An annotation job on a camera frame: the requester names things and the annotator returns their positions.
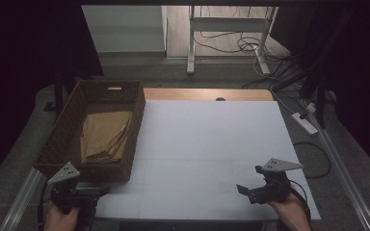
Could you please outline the white metal desk frame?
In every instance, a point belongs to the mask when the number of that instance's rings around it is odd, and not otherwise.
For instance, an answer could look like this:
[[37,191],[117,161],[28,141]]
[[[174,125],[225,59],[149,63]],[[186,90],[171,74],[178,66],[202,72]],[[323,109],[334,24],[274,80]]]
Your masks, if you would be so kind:
[[186,69],[189,75],[195,72],[195,32],[260,33],[261,38],[258,44],[254,46],[253,51],[262,73],[270,73],[264,58],[264,47],[273,23],[276,12],[275,7],[269,7],[267,13],[262,18],[196,17],[195,12],[195,6],[190,6],[190,41]]

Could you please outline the white table mat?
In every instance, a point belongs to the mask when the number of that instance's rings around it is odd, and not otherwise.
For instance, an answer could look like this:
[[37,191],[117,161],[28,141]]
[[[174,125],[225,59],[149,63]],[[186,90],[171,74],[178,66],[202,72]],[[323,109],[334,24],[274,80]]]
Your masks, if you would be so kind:
[[131,178],[99,200],[101,218],[274,220],[240,185],[264,184],[255,169],[297,154],[275,101],[149,100]]

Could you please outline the brown wicker basket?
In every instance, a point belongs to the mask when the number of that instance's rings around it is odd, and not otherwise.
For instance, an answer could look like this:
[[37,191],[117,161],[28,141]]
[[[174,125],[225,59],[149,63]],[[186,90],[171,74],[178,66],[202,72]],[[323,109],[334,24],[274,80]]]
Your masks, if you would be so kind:
[[[78,82],[33,167],[50,178],[66,163],[72,163],[80,171],[82,182],[129,181],[144,110],[145,93],[140,81]],[[121,159],[111,164],[83,164],[80,136],[84,120],[90,114],[110,112],[132,114]]]

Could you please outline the white power strip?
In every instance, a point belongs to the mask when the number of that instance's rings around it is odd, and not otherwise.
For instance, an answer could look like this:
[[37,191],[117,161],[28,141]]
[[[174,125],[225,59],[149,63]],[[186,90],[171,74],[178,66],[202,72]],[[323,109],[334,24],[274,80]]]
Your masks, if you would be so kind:
[[294,113],[291,117],[308,133],[309,136],[313,136],[318,133],[318,130],[305,118],[305,115]]

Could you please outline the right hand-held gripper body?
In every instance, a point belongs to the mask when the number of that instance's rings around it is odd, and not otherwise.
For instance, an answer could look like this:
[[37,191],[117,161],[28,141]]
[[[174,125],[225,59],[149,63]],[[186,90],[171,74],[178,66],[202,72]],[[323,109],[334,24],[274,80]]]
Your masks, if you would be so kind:
[[255,167],[256,172],[264,176],[266,184],[260,188],[250,189],[249,194],[255,194],[258,197],[258,204],[270,201],[283,202],[291,189],[286,172],[303,167],[302,164],[271,158],[263,166]]

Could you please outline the person's left hand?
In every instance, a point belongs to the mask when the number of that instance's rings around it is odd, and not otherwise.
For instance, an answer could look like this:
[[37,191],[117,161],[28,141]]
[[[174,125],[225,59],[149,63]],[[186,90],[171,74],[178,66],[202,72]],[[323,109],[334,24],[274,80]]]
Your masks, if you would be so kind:
[[79,208],[71,208],[65,215],[55,204],[51,203],[46,214],[43,231],[74,231],[77,225]]

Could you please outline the white cabinet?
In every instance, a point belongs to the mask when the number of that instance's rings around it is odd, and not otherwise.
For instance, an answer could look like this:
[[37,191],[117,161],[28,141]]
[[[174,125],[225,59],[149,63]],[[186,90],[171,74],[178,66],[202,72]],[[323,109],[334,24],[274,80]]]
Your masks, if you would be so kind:
[[165,6],[83,6],[98,53],[164,52]]

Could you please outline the tan pants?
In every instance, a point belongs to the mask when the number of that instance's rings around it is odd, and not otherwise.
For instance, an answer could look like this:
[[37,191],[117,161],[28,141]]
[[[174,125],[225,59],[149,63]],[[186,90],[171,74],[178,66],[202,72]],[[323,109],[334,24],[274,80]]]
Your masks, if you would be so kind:
[[130,130],[128,111],[88,115],[80,136],[82,164],[111,164],[122,158]]

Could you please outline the grey metal rail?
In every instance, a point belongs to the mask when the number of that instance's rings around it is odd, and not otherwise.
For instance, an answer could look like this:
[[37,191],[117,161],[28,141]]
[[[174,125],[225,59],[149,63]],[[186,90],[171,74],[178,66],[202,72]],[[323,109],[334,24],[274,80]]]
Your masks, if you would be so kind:
[[336,172],[345,193],[351,200],[364,231],[370,231],[370,208],[367,205],[366,200],[353,180],[350,172],[342,162],[341,156],[333,144],[328,132],[322,128],[322,126],[313,116],[310,118],[310,120],[314,123],[319,132],[321,143],[326,148],[331,165],[334,168],[334,171]]
[[25,210],[39,184],[42,174],[31,167],[23,181],[8,213],[0,226],[0,231],[16,231]]

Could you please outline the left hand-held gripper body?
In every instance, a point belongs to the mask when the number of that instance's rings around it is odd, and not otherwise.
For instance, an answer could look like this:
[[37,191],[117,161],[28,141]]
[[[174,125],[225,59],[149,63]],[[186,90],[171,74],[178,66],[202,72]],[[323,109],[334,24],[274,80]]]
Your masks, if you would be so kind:
[[80,208],[84,214],[94,215],[98,200],[106,194],[92,194],[89,188],[78,189],[80,171],[71,163],[66,163],[49,180],[52,185],[50,200],[64,214],[71,208]]

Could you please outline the black curtain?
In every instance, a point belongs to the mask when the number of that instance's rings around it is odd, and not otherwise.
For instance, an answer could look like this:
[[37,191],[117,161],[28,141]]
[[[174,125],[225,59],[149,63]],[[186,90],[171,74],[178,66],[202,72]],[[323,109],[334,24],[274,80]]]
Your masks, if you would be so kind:
[[352,15],[316,75],[304,82],[308,98],[322,84],[336,96],[341,123],[370,157],[370,0],[316,0],[313,7],[280,7],[271,37],[310,67],[344,12]]
[[102,67],[83,13],[85,0],[0,0],[0,165],[35,107],[39,90]]

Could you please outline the person's right hand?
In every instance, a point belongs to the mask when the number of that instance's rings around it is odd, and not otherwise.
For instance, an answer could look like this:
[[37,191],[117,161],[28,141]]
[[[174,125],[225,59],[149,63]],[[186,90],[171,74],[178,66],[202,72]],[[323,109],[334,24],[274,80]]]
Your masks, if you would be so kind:
[[292,192],[283,202],[270,201],[268,205],[277,213],[277,231],[313,231],[303,203]]

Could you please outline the black metal stand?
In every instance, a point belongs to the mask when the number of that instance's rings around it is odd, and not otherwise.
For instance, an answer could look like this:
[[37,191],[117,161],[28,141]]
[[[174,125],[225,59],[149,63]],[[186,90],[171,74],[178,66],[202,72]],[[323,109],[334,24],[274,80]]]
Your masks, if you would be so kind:
[[45,112],[55,112],[59,116],[63,109],[63,83],[60,75],[54,79],[55,101],[47,102],[43,110]]
[[321,128],[325,129],[324,112],[326,101],[326,80],[322,73],[310,73],[300,89],[301,98],[309,98],[313,93],[316,93],[316,120]]

